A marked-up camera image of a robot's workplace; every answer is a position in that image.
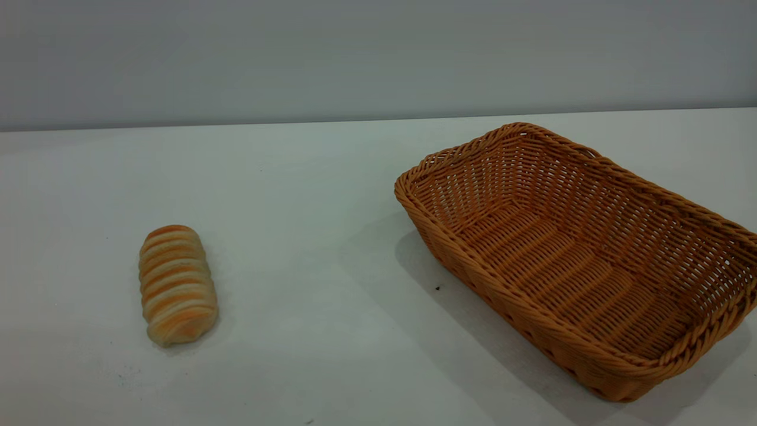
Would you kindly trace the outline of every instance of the rectangular basket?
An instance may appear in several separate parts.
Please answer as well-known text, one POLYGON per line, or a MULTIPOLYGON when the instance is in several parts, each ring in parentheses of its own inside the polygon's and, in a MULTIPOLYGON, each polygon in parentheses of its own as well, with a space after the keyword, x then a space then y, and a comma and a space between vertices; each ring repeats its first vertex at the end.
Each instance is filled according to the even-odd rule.
POLYGON ((605 399, 685 371, 755 307, 755 234, 533 124, 429 155, 395 194, 445 268, 605 399))

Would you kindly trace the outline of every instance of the bread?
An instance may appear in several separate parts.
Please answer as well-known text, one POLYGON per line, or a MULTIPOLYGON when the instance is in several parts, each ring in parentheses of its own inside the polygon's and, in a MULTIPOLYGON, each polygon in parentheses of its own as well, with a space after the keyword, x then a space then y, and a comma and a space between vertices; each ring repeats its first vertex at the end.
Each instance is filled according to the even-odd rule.
POLYGON ((163 347, 194 342, 213 327, 218 301, 200 237, 190 227, 152 231, 139 250, 147 335, 163 347))

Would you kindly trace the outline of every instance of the basket rim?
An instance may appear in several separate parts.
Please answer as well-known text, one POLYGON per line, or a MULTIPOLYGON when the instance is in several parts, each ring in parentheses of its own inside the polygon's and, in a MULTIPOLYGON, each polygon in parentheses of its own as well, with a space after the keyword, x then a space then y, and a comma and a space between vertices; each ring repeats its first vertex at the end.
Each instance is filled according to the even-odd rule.
POLYGON ((480 268, 484 272, 482 276, 487 281, 499 284, 498 287, 495 287, 498 293, 502 293, 510 302, 519 302, 516 305, 521 309, 520 313, 526 316, 529 321, 539 324, 543 329, 555 334, 555 337, 570 343, 583 353, 594 356, 594 359, 612 370, 623 371, 625 374, 636 377, 671 377, 689 368, 718 340, 727 336, 743 320, 744 316, 755 308, 755 305, 757 305, 755 298, 757 296, 755 291, 757 278, 744 291, 733 297, 729 303, 703 317, 700 324, 693 324, 660 357, 648 359, 633 353, 623 352, 544 309, 520 290, 514 287, 504 287, 502 283, 507 282, 504 277, 491 268, 455 232, 429 212, 415 198, 410 186, 427 177, 433 171, 465 160, 490 146, 520 140, 524 136, 557 147, 561 153, 581 160, 587 167, 594 168, 607 176, 627 183, 638 196, 656 202, 661 211, 681 217, 682 221, 689 219, 695 221, 695 223, 716 227, 723 234, 733 238, 750 251, 757 252, 757 235, 677 193, 665 190, 638 177, 593 149, 574 143, 535 124, 522 122, 506 124, 468 143, 427 155, 419 165, 400 175, 394 185, 395 196, 408 214, 413 216, 413 213, 415 213, 416 217, 427 221, 446 244, 455 246, 465 253, 466 263, 480 268))

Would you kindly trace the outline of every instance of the white table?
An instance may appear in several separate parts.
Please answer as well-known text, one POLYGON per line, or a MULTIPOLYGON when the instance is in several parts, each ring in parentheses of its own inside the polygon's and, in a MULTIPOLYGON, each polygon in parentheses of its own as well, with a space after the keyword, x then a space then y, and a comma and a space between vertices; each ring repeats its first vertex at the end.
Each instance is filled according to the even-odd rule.
POLYGON ((757 315, 607 403, 428 253, 394 180, 512 121, 757 230, 757 108, 0 134, 0 424, 754 424, 757 315), (173 223, 221 316, 164 350, 136 262, 173 223))

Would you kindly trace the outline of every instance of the striped bread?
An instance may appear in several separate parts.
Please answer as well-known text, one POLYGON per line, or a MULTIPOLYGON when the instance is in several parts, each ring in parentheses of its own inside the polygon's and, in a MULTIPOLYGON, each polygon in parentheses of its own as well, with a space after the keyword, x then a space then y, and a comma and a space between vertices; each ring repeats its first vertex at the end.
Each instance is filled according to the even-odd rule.
POLYGON ((213 327, 218 301, 200 237, 190 227, 152 231, 139 250, 147 335, 165 347, 194 342, 213 327))

